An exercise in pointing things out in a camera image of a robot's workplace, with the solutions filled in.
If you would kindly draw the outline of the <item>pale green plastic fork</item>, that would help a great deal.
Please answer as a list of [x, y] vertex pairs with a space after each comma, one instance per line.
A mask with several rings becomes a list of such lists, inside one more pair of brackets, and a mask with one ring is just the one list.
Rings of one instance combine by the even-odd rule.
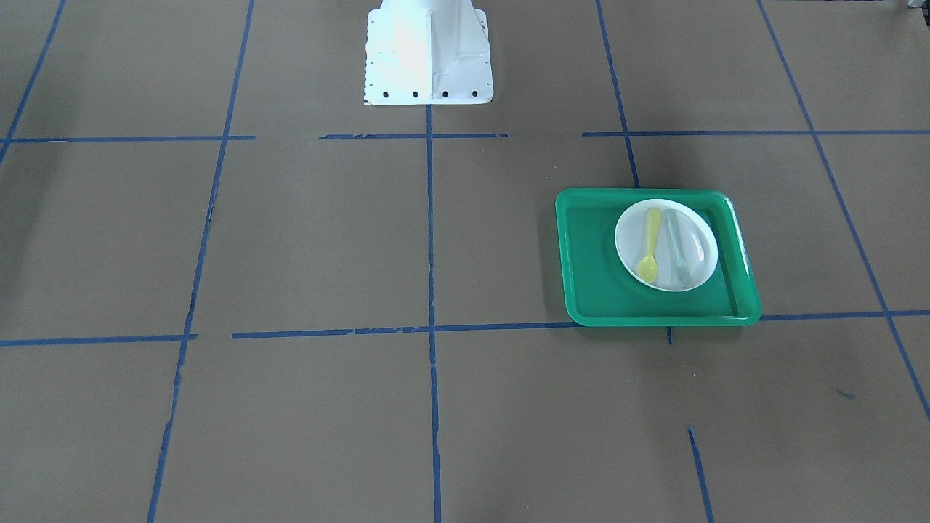
[[681, 228], [679, 223], [678, 211], [675, 209], [666, 209], [665, 218], [667, 223], [668, 237], [672, 253], [674, 253], [674, 271], [683, 289], [690, 288], [693, 285], [690, 267], [687, 259], [684, 258], [683, 240], [681, 238]]

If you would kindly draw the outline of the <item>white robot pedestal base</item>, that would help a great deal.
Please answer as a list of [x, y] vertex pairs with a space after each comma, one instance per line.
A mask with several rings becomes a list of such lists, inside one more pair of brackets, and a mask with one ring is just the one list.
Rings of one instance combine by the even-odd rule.
[[366, 19], [363, 102], [488, 104], [488, 17], [472, 1], [383, 1]]

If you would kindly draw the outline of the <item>yellow plastic spoon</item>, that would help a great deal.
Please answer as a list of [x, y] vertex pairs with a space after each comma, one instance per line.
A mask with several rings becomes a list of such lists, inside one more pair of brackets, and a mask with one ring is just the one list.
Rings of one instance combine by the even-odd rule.
[[638, 277], [647, 284], [653, 284], [660, 271], [657, 259], [655, 259], [655, 249], [658, 245], [661, 221], [662, 211], [655, 206], [649, 208], [647, 219], [645, 219], [644, 254], [637, 265]]

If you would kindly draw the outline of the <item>white round plate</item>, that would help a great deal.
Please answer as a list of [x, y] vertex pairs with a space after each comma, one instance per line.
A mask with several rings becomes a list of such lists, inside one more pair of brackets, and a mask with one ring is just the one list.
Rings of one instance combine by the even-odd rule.
[[[637, 265], [644, 254], [645, 219], [649, 208], [662, 211], [662, 221], [655, 259], [658, 262], [658, 278], [653, 284], [641, 281], [637, 274]], [[672, 253], [665, 218], [666, 209], [678, 211], [683, 240], [684, 258], [690, 267], [693, 285], [683, 289], [674, 271], [674, 253]], [[710, 281], [719, 261], [719, 248], [716, 236], [710, 225], [693, 209], [681, 203], [653, 198], [635, 203], [621, 213], [614, 231], [615, 251], [619, 261], [637, 282], [657, 291], [684, 293], [693, 291]]]

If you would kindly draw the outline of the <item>green plastic tray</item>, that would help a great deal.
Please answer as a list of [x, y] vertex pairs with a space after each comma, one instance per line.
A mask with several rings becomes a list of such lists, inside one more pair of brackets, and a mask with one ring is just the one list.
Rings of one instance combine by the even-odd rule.
[[[707, 221], [719, 261], [711, 279], [684, 293], [645, 287], [615, 249], [615, 225], [627, 208], [660, 198]], [[562, 287], [569, 317], [588, 327], [753, 325], [761, 300], [732, 201], [711, 190], [570, 188], [555, 200]]]

